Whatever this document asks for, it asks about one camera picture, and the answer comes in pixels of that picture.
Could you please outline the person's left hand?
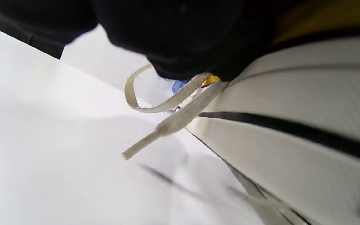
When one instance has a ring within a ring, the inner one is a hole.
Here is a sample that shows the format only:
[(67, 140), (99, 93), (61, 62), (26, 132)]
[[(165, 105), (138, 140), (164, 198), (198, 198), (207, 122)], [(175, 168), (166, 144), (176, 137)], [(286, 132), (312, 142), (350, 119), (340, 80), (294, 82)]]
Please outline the person's left hand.
[(112, 44), (144, 55), (163, 78), (208, 72), (231, 81), (263, 55), (275, 21), (299, 0), (0, 0), (0, 16), (68, 44), (101, 25)]

